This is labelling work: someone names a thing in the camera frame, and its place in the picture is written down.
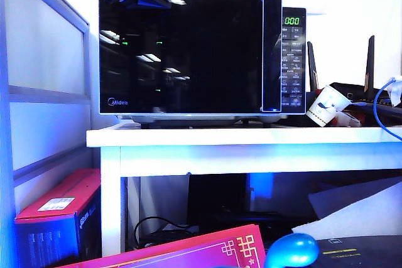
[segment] blue cable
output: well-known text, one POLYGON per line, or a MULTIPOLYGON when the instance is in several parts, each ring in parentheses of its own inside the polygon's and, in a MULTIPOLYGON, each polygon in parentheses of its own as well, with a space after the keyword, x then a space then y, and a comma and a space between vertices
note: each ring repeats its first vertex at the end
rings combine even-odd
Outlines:
POLYGON ((402 137, 400 137, 399 135, 397 135, 397 134, 391 132, 390 130, 387 129, 386 126, 384 126, 384 124, 379 120, 378 114, 377 114, 377 101, 378 101, 379 95, 381 94, 381 92, 384 91, 384 89, 385 89, 386 87, 388 87, 388 85, 391 85, 392 83, 395 83, 395 82, 396 82, 395 79, 390 80, 387 84, 385 84, 385 85, 377 92, 376 97, 374 98, 374 103, 373 103, 372 109, 373 109, 373 111, 374 111, 374 117, 376 118, 376 121, 377 121, 377 123, 379 124, 379 126, 380 126, 381 128, 383 128, 386 132, 390 133, 392 136, 394 136, 394 137, 396 137, 396 138, 398 138, 399 140, 402 141, 402 137))

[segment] midea logo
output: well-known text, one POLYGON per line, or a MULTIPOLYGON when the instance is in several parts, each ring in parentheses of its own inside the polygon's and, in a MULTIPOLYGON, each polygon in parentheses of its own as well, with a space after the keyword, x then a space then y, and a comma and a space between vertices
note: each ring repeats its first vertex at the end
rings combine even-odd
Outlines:
POLYGON ((114 97, 109 97, 107 100, 107 104, 109 106, 114 106, 114 105, 128 105, 128 102, 125 100, 116 100, 114 97))

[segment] black microwave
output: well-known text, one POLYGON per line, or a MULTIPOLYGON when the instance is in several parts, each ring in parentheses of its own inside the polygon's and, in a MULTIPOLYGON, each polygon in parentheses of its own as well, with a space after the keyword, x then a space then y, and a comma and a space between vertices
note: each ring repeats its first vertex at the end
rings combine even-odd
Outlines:
POLYGON ((99 0, 100 113, 148 124, 305 114, 306 11, 281 0, 99 0))

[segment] cable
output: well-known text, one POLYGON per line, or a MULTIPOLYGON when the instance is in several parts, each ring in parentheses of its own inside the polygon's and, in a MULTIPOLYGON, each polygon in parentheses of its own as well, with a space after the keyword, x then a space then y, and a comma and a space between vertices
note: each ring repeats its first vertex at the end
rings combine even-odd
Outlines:
POLYGON ((138 227, 139 227, 139 225, 140 225, 141 223, 143 223, 144 221, 147 221, 147 220, 149 220, 149 219, 159 219, 159 220, 163 220, 163 221, 165 221, 165 222, 168 222, 169 224, 172 224, 173 226, 176 226, 176 227, 182 228, 182 229, 187 229, 188 227, 190 227, 190 225, 181 226, 181 225, 175 224, 175 223, 173 223, 172 221, 169 221, 168 219, 165 219, 165 218, 162 218, 162 217, 159 217, 159 216, 149 216, 149 217, 143 218, 142 220, 140 220, 140 221, 136 224, 136 226, 134 227, 134 231, 133 231, 133 233, 134 233, 134 243, 136 244, 136 248, 139 248, 139 242, 138 242, 138 239, 137 239, 137 229, 138 229, 138 227))
POLYGON ((396 82, 396 80, 393 78, 392 80, 390 80, 387 84, 385 84, 385 85, 377 92, 376 97, 374 98, 374 103, 373 103, 372 109, 373 109, 373 111, 374 111, 374 117, 376 118, 376 121, 377 121, 377 123, 379 124, 379 126, 380 126, 381 128, 383 128, 386 132, 390 133, 392 136, 394 136, 394 137, 396 137, 396 138, 398 138, 399 140, 402 141, 402 137, 400 137, 399 135, 397 135, 397 134, 391 132, 390 130, 387 129, 386 126, 384 126, 384 124, 379 120, 378 114, 377 114, 377 101, 378 101, 379 95, 381 94, 382 91, 384 91, 384 89, 385 89, 386 87, 388 87, 388 85, 391 85, 392 83, 395 83, 395 82, 396 82))

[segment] microwave control panel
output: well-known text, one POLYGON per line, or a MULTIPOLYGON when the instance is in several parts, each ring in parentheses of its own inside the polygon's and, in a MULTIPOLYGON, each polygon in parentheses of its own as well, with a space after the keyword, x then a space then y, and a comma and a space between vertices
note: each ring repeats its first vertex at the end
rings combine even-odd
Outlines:
POLYGON ((282 113, 304 113, 306 64, 306 9, 283 8, 282 15, 282 113))

